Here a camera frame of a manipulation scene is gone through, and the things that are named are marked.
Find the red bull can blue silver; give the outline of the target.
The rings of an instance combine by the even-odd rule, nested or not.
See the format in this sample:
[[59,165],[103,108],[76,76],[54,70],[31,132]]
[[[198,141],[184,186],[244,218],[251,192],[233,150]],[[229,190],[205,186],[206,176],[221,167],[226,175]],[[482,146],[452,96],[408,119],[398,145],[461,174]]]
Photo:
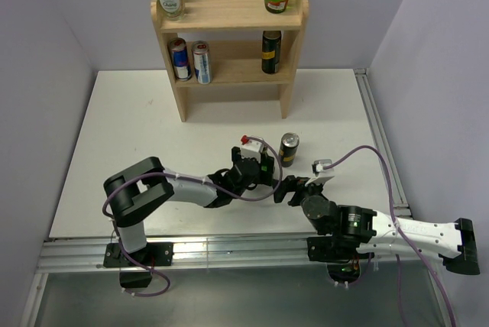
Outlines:
[[207,85],[212,81],[209,45],[198,40],[192,45],[193,63],[199,84]]

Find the black yellow soda can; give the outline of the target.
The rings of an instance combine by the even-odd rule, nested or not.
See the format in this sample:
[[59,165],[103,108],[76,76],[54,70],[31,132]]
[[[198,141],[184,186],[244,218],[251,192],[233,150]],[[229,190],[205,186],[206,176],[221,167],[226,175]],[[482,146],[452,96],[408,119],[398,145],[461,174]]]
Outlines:
[[281,31],[264,31],[262,36],[261,69],[264,73],[277,73],[280,67]]

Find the red bull can red tab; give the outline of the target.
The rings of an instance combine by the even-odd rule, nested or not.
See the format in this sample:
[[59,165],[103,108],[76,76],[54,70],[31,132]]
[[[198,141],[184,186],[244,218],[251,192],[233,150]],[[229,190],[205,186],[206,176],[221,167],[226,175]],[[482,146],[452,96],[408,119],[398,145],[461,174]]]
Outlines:
[[192,77],[186,42],[183,38],[176,37],[168,44],[173,71],[178,80],[187,81]]

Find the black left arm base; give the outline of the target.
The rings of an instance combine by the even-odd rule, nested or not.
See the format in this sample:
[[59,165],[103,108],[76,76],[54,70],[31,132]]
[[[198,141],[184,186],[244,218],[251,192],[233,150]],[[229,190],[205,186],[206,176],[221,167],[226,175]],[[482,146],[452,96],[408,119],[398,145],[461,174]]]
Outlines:
[[[123,292],[138,297],[152,297],[169,290],[169,277],[157,268],[169,267],[172,261],[172,242],[149,242],[145,248],[133,253],[123,251],[118,242],[106,246],[102,266],[106,269],[119,269],[119,284]],[[155,277],[165,281],[165,287],[158,292],[143,293],[142,290],[149,287]]]

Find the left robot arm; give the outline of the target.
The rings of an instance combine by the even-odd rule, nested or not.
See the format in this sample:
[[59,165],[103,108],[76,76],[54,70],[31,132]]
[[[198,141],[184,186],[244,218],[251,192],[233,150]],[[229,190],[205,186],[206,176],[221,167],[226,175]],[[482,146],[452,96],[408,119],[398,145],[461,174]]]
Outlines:
[[256,148],[233,147],[232,167],[208,176],[178,174],[165,168],[158,157],[148,157],[105,180],[107,200],[102,212],[114,223],[121,256],[131,265],[147,260],[144,220],[167,201],[217,209],[234,199],[245,201],[243,194],[255,186],[269,186],[275,193],[283,176],[279,156],[264,143],[256,144]]

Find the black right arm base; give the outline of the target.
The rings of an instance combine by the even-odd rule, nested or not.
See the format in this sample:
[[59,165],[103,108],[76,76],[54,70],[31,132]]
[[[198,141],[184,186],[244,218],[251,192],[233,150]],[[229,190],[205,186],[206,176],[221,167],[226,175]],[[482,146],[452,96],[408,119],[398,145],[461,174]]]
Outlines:
[[374,259],[372,252],[360,254],[353,244],[332,236],[308,237],[306,246],[309,261],[325,264],[330,283],[344,290],[359,284]]

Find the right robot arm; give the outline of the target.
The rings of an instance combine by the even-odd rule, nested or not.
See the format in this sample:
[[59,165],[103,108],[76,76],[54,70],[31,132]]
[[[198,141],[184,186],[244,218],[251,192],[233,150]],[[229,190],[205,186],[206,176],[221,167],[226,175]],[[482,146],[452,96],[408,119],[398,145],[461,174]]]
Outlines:
[[291,193],[289,206],[299,206],[316,230],[316,235],[306,240],[311,261],[339,263],[384,255],[422,255],[441,262],[454,274],[480,273],[472,220],[430,223],[403,219],[360,206],[338,205],[322,191],[322,183],[287,176],[274,193],[276,203]]

